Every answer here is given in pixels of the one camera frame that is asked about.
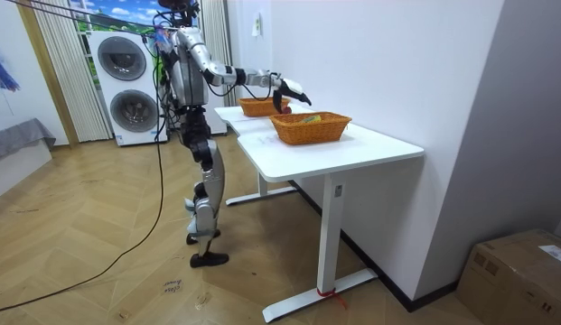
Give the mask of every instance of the washing machine door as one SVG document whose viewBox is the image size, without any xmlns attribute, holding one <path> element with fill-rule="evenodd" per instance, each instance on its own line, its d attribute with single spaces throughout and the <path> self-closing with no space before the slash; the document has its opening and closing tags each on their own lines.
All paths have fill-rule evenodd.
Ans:
<svg viewBox="0 0 561 325">
<path fill-rule="evenodd" d="M 112 77 L 124 81 L 140 78 L 145 72 L 145 55 L 134 42 L 120 36 L 104 40 L 98 48 L 99 63 Z"/>
<path fill-rule="evenodd" d="M 146 132 L 157 124 L 155 100 L 139 90 L 124 90 L 111 101 L 109 112 L 127 131 Z"/>
</svg>

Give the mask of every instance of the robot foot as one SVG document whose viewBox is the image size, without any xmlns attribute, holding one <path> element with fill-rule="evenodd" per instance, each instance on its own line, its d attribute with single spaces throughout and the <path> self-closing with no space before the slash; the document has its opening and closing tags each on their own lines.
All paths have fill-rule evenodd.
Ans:
<svg viewBox="0 0 561 325">
<path fill-rule="evenodd" d="M 229 261 L 228 254 L 206 252 L 202 257 L 200 257 L 197 254 L 194 254 L 190 259 L 190 267 L 196 268 L 202 266 L 223 265 L 228 261 Z"/>
<path fill-rule="evenodd" d="M 218 238 L 222 233 L 220 232 L 219 229 L 216 229 L 216 232 L 214 233 L 214 238 Z M 194 245 L 194 244 L 198 244 L 198 241 L 194 238 L 192 238 L 192 236 L 190 234 L 188 234 L 188 236 L 186 237 L 186 244 L 187 245 Z"/>
</svg>

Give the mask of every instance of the table leg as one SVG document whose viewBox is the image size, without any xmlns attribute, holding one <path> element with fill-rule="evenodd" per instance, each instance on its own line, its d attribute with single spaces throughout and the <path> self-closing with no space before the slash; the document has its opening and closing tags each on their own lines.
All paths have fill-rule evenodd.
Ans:
<svg viewBox="0 0 561 325">
<path fill-rule="evenodd" d="M 338 260 L 338 245 L 341 234 L 342 206 L 346 179 L 341 173 L 324 175 L 323 221 L 320 235 L 320 254 L 318 259 L 317 289 L 300 293 L 266 307 L 262 314 L 264 320 L 270 322 L 292 311 L 297 311 L 310 304 L 328 297 L 321 293 L 336 293 L 350 289 L 353 286 L 375 279 L 377 275 L 370 269 L 358 271 L 339 280 L 336 277 L 336 262 Z"/>
<path fill-rule="evenodd" d="M 253 200 L 260 200 L 263 198 L 269 198 L 275 195 L 286 194 L 296 191 L 296 188 L 294 188 L 293 186 L 288 186 L 277 190 L 268 190 L 266 180 L 262 177 L 262 175 L 260 175 L 258 171 L 257 171 L 257 184 L 258 184 L 258 193 L 227 199 L 226 205 L 231 206 L 234 204 L 250 202 Z"/>
</svg>

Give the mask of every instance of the table top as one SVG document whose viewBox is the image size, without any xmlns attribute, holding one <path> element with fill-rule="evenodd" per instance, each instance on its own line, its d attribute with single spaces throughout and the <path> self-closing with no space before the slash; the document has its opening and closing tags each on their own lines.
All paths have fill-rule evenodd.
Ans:
<svg viewBox="0 0 561 325">
<path fill-rule="evenodd" d="M 293 112 L 310 112 L 291 106 Z M 233 107 L 216 108 L 216 112 Z M 226 120 L 239 135 L 238 144 L 266 181 L 289 181 L 342 172 L 379 163 L 418 157 L 424 150 L 387 135 L 349 123 L 340 141 L 323 144 L 285 144 L 267 117 Z"/>
<path fill-rule="evenodd" d="M 301 107 L 296 104 L 288 104 L 292 109 L 293 113 L 309 113 L 312 110 L 308 108 Z M 216 113 L 220 116 L 222 120 L 226 123 L 231 124 L 234 122 L 241 122 L 241 121 L 251 121 L 254 119 L 268 119 L 268 116 L 261 116 L 261 117 L 249 117 L 244 115 L 244 111 L 242 111 L 242 107 L 218 107 L 215 108 Z"/>
</svg>

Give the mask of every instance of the red object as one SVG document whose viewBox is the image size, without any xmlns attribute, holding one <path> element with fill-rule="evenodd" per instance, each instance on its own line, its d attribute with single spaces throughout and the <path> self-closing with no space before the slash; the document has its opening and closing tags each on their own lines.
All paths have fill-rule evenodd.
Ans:
<svg viewBox="0 0 561 325">
<path fill-rule="evenodd" d="M 321 297 L 331 297 L 331 296 L 336 297 L 336 299 L 338 299 L 338 301 L 341 303 L 342 307 L 344 307 L 345 311 L 349 309 L 349 305 L 346 303 L 346 301 L 344 301 L 344 299 L 342 299 L 342 297 L 338 293 L 336 293 L 336 288 L 332 289 L 332 291 L 325 292 L 325 293 L 320 292 L 320 290 L 316 288 L 316 292 Z"/>
</svg>

